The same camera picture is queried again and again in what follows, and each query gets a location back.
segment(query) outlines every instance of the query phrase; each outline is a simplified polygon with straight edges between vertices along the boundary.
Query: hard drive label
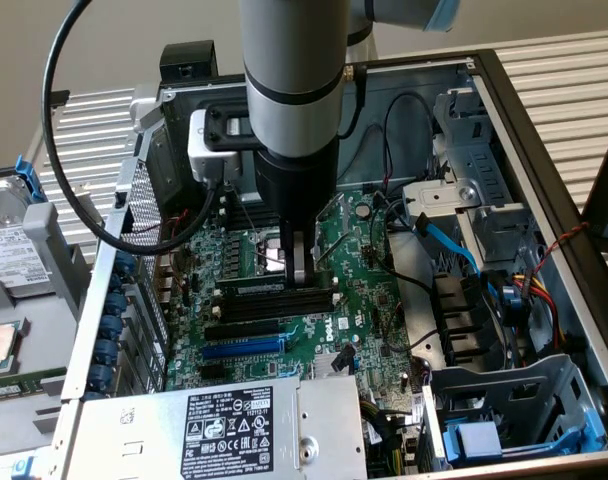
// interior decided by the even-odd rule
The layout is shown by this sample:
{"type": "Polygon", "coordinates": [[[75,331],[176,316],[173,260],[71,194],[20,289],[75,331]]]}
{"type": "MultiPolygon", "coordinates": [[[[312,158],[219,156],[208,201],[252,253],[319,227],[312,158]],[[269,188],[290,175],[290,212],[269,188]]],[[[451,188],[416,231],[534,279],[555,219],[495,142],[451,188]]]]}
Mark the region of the hard drive label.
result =
{"type": "Polygon", "coordinates": [[[42,260],[22,227],[0,229],[0,282],[11,288],[47,281],[42,260]]]}
{"type": "Polygon", "coordinates": [[[188,397],[182,477],[273,471],[273,387],[188,397]]]}

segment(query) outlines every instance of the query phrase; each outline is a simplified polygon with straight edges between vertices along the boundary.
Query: green circuit board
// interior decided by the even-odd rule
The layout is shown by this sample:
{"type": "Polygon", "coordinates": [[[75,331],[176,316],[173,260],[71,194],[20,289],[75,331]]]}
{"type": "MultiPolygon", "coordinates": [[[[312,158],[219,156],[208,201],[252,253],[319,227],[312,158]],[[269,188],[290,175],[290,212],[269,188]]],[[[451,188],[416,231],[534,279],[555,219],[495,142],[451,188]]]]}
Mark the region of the green circuit board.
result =
{"type": "MultiPolygon", "coordinates": [[[[223,278],[247,278],[262,274],[266,263],[256,255],[254,236],[279,238],[275,228],[226,232],[216,222],[207,224],[190,242],[190,250],[199,256],[182,273],[199,276],[199,291],[190,294],[190,306],[182,306],[182,295],[175,291],[169,310],[172,352],[168,362],[167,390],[195,388],[223,383],[237,383],[269,378],[299,376],[302,380],[318,378],[319,364],[330,359],[347,343],[356,346],[355,376],[360,394],[377,401],[383,408],[408,410],[411,388],[400,386],[400,375],[409,371],[407,354],[391,352],[383,343],[381,329],[374,328],[373,315],[379,315],[380,325],[392,322],[389,342],[408,345],[406,330],[394,318],[399,291],[397,280],[373,265],[363,254],[370,247],[370,221],[355,213],[358,205],[372,206],[372,195],[361,191],[339,194],[320,217],[318,238],[321,239],[316,269],[330,270],[337,277],[341,294],[335,310],[329,313],[294,316],[280,319],[282,332],[295,332],[287,342],[284,353],[251,355],[210,363],[223,362],[225,378],[202,379],[200,366],[208,364],[201,350],[209,344],[204,329],[217,325],[211,315],[213,293],[217,281],[223,278]],[[231,269],[230,256],[235,255],[231,269]]],[[[376,221],[376,232],[381,220],[376,221]]],[[[383,252],[383,239],[376,234],[376,245],[383,252]]]]}

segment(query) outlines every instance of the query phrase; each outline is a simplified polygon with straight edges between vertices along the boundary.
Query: white wall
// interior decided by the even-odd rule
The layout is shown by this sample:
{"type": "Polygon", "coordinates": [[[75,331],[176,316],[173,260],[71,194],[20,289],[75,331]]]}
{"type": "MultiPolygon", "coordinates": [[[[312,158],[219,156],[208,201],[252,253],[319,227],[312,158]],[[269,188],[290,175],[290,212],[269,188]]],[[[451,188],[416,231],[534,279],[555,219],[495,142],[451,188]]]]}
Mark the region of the white wall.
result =
{"type": "MultiPolygon", "coordinates": [[[[37,127],[44,61],[71,1],[0,0],[0,166],[26,149],[37,127]]],[[[608,0],[461,2],[448,34],[377,26],[380,55],[608,28],[608,0]]],[[[209,38],[220,73],[240,72],[237,0],[96,0],[64,50],[56,88],[155,81],[165,44],[209,38]]]]}

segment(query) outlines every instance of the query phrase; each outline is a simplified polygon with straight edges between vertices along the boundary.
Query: motherboard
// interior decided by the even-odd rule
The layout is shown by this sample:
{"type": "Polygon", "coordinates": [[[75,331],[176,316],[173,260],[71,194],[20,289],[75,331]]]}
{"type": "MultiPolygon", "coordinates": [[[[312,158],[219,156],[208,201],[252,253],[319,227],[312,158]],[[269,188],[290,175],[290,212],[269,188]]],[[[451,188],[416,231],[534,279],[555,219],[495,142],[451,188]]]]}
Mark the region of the motherboard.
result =
{"type": "MultiPolygon", "coordinates": [[[[243,339],[210,341],[209,332],[222,326],[235,329],[249,328],[253,322],[266,323],[267,319],[256,319],[250,312],[262,309],[259,303],[254,304],[252,292],[262,285],[281,288],[284,262],[279,228],[261,221],[255,223],[263,227],[255,225],[250,207],[243,212],[244,230],[228,231],[223,218],[212,217],[187,250],[175,254],[180,261],[174,262],[174,275],[181,277],[178,280],[185,287],[173,290],[168,307],[172,352],[166,390],[291,376],[305,380],[350,372],[364,398],[381,408],[409,410],[418,383],[409,355],[394,353],[389,347],[403,349],[408,346],[408,337],[404,319],[395,314],[400,302],[397,280],[373,260],[369,235],[372,212],[373,195],[356,190],[339,193],[318,216],[316,274],[334,287],[332,311],[269,318],[269,325],[275,328],[277,324],[278,335],[284,339],[283,351],[233,354],[215,360],[206,358],[208,349],[236,346],[243,339]],[[218,318],[218,296],[231,288],[246,293],[250,300],[249,309],[237,312],[232,320],[250,322],[231,324],[228,318],[222,323],[224,318],[218,318]],[[383,328],[387,328],[386,341],[383,328]],[[352,364],[335,372],[332,361],[349,345],[354,348],[352,364]]],[[[377,232],[375,246],[384,251],[384,239],[377,232]]],[[[319,292],[302,294],[319,296],[319,292]]]]}

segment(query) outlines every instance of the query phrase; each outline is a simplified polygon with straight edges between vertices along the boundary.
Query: capacitor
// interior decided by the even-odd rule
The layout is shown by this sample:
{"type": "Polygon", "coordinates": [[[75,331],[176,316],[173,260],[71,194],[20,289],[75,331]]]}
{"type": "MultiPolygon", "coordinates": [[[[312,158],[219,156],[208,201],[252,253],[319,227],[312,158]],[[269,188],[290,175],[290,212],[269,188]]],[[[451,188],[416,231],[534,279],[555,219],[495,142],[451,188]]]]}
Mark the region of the capacitor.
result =
{"type": "Polygon", "coordinates": [[[355,206],[355,215],[360,220],[368,220],[371,218],[371,207],[369,207],[366,203],[358,203],[355,206]]]}
{"type": "Polygon", "coordinates": [[[402,393],[406,392],[407,386],[408,386],[408,373],[403,372],[400,375],[400,390],[402,393]]]}

